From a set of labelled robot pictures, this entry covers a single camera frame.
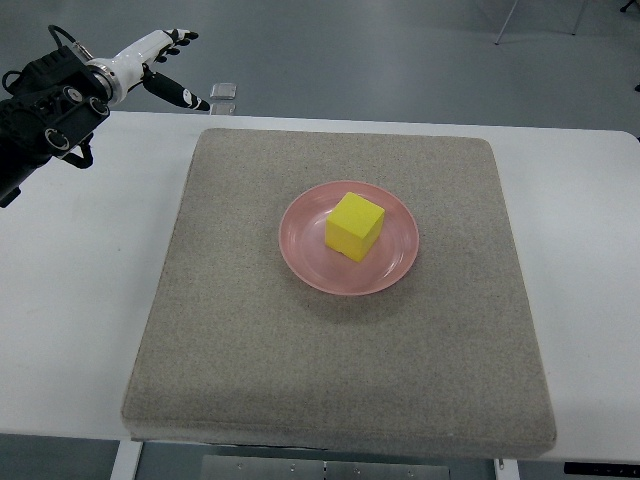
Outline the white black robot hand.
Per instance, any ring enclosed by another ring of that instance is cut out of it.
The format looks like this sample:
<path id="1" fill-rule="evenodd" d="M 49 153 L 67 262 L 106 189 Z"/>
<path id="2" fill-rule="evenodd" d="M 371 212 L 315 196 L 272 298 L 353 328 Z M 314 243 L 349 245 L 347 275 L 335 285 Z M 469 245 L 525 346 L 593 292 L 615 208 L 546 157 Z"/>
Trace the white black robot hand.
<path id="1" fill-rule="evenodd" d="M 177 55 L 180 47 L 197 38 L 198 34 L 191 30 L 155 30 L 115 57 L 92 58 L 86 65 L 103 85 L 109 106 L 121 103 L 132 89 L 142 85 L 147 92 L 171 105 L 208 112 L 207 101 L 175 80 L 151 70 L 153 63 L 165 62 L 168 56 Z"/>

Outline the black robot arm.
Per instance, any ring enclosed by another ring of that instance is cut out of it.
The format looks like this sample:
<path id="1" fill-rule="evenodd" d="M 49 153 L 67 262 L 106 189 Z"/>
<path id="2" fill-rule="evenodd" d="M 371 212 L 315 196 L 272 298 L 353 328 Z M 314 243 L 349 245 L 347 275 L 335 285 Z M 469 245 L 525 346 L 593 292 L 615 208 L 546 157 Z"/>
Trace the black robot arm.
<path id="1" fill-rule="evenodd" d="M 86 64 L 90 54 L 66 30 L 48 27 L 57 49 L 6 72 L 1 102 L 1 206 L 53 157 L 78 168 L 93 165 L 90 141 L 110 114 L 113 87 Z"/>

